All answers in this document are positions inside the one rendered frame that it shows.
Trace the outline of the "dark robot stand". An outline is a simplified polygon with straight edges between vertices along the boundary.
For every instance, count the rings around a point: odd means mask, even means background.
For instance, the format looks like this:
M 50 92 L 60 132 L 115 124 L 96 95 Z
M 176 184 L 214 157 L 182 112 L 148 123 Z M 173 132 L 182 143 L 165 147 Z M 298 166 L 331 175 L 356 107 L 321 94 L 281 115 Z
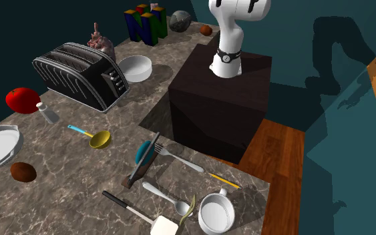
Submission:
M 168 87 L 174 141 L 238 164 L 268 109 L 272 59 L 242 53 L 242 74 L 221 78 L 209 66 L 218 37 L 197 44 Z

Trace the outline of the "silver fork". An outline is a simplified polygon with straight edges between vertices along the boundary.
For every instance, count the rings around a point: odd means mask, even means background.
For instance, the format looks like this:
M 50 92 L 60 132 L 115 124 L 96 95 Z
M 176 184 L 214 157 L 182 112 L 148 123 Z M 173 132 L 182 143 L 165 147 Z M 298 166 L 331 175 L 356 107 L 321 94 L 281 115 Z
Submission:
M 196 164 L 193 164 L 192 162 L 189 162 L 183 158 L 180 158 L 174 154 L 171 154 L 167 149 L 165 149 L 163 146 L 160 144 L 154 144 L 154 150 L 159 153 L 160 155 L 163 156 L 172 156 L 175 159 L 181 161 L 182 163 L 186 164 L 187 166 L 191 167 L 192 169 L 198 171 L 198 172 L 204 172 L 204 169 Z

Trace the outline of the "teal dish brush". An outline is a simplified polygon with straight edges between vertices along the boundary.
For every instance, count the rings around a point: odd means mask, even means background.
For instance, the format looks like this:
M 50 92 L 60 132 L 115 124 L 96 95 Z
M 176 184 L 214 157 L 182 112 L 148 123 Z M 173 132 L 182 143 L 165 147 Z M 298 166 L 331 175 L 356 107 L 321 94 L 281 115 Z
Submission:
M 136 154 L 136 164 L 138 164 L 139 161 L 142 159 L 144 153 L 146 152 L 150 144 L 151 144 L 151 141 L 146 141 L 140 146 Z M 148 155 L 145 157 L 142 163 L 142 166 L 145 166 L 150 161 L 150 158 L 152 157 L 153 154 L 154 154 L 154 147 L 151 147 Z

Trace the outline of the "white bowl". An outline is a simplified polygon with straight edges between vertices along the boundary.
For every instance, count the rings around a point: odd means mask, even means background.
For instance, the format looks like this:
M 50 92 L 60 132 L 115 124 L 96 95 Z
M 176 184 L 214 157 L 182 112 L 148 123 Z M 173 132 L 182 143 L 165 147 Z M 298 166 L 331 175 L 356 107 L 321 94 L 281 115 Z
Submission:
M 118 63 L 126 80 L 130 83 L 138 83 L 148 79 L 152 73 L 152 61 L 143 55 L 132 55 L 122 59 Z

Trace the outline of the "yellow pencil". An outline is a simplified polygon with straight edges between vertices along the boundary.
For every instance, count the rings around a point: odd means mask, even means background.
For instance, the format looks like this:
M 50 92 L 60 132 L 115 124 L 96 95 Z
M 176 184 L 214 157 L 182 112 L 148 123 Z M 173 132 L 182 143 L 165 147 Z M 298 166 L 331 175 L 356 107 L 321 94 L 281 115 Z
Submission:
M 208 172 L 208 174 L 209 174 L 210 176 L 212 176 L 213 178 L 216 178 L 217 180 L 220 180 L 221 182 L 224 182 L 224 183 L 226 183 L 226 184 L 228 184 L 228 185 L 230 185 L 230 186 L 232 186 L 232 187 L 234 187 L 234 188 L 236 188 L 236 189 L 242 189 L 241 186 L 239 186 L 239 185 L 237 185 L 237 184 L 234 184 L 234 183 L 232 183 L 232 182 L 229 182 L 228 180 L 225 180 L 224 178 L 221 178 L 220 176 L 217 176 L 217 175 L 215 175 L 215 174 L 211 174 L 211 173 L 209 173 L 209 172 Z

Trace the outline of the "silver spoon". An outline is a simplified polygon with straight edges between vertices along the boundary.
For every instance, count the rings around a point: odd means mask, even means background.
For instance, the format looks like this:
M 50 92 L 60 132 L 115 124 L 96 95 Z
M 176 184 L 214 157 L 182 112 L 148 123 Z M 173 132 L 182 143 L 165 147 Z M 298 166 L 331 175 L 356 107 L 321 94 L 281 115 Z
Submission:
M 162 193 L 159 189 L 157 189 L 156 187 L 154 187 L 148 182 L 142 182 L 142 186 L 148 191 L 150 191 L 151 193 L 157 196 L 160 196 L 168 200 L 169 202 L 173 203 L 175 210 L 179 215 L 184 216 L 188 212 L 188 209 L 190 208 L 190 206 L 186 202 L 171 199 L 170 197 Z

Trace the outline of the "olive green curved strip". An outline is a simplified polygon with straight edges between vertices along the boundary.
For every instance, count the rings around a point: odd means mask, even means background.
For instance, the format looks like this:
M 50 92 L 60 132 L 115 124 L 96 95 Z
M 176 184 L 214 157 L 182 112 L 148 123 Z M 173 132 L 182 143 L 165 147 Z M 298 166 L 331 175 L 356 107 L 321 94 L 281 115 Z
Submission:
M 182 227 L 182 225 L 186 221 L 187 217 L 189 217 L 193 213 L 195 207 L 196 207 L 196 194 L 193 196 L 190 207 L 188 208 L 187 212 L 181 218 L 181 220 L 179 222 L 179 227 Z

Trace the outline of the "grey stone sphere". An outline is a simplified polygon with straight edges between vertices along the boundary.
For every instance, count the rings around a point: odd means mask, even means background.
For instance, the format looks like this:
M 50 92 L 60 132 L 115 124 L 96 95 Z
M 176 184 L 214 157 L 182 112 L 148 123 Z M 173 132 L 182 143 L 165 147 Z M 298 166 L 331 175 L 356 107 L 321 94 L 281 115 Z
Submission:
M 170 20 L 169 27 L 174 32 L 186 31 L 192 22 L 191 15 L 186 11 L 175 11 Z

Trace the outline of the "colourful letter block figure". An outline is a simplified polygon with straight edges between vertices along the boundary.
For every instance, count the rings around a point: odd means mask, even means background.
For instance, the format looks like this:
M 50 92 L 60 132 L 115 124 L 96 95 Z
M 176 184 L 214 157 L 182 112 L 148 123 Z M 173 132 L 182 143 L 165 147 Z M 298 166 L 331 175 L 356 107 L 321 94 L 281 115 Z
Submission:
M 148 5 L 141 4 L 136 10 L 125 11 L 124 18 L 132 41 L 143 41 L 146 45 L 155 46 L 159 38 L 168 36 L 166 9 L 163 7 L 149 11 Z

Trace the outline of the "white mug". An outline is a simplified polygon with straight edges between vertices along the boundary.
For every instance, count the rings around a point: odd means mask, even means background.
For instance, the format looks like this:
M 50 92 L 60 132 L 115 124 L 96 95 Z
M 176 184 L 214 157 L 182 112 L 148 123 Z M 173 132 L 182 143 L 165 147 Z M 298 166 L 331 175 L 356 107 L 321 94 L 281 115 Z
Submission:
M 198 222 L 207 235 L 222 235 L 234 224 L 234 206 L 227 198 L 227 192 L 222 188 L 219 193 L 211 193 L 201 201 Z

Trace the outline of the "pink figurine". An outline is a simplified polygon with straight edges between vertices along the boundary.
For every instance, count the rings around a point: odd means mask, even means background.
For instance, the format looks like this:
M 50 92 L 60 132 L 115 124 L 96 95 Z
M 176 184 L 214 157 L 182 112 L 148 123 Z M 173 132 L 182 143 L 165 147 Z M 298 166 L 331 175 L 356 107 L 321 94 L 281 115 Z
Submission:
M 91 35 L 91 39 L 87 42 L 90 48 L 98 49 L 108 54 L 114 61 L 116 61 L 116 55 L 114 51 L 113 43 L 107 38 L 103 37 L 98 31 L 98 24 L 94 23 L 94 32 Z

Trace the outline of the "black toaster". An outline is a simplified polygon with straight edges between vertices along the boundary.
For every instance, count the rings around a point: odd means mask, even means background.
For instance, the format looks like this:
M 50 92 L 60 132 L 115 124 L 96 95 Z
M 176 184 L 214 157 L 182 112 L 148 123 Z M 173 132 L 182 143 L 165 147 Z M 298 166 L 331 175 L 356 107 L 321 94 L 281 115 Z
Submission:
M 78 43 L 64 43 L 35 58 L 32 65 L 48 89 L 102 113 L 130 89 L 108 54 Z

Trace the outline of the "grey salt shaker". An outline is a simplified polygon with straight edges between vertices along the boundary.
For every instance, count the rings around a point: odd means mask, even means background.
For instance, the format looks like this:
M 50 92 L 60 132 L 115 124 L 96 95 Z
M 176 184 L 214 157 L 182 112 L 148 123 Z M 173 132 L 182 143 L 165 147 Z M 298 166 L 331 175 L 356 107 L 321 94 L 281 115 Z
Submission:
M 59 121 L 59 116 L 43 102 L 37 103 L 36 107 L 48 123 L 54 124 Z

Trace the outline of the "red tomato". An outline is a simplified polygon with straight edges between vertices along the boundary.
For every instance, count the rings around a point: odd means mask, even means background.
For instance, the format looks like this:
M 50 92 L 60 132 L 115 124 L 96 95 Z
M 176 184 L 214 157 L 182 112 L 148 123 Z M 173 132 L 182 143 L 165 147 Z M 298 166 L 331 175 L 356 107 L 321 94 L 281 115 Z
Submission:
M 41 100 L 36 91 L 26 87 L 18 87 L 6 95 L 5 101 L 13 111 L 30 114 L 38 110 L 36 104 Z

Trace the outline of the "brown egg-shaped ball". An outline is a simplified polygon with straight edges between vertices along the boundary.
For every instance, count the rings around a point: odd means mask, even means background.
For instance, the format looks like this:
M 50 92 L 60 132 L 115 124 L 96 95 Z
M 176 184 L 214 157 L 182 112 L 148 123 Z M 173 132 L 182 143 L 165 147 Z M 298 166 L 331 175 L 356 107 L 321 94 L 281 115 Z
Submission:
M 19 182 L 32 182 L 37 177 L 35 168 L 25 162 L 15 162 L 10 167 L 11 176 Z

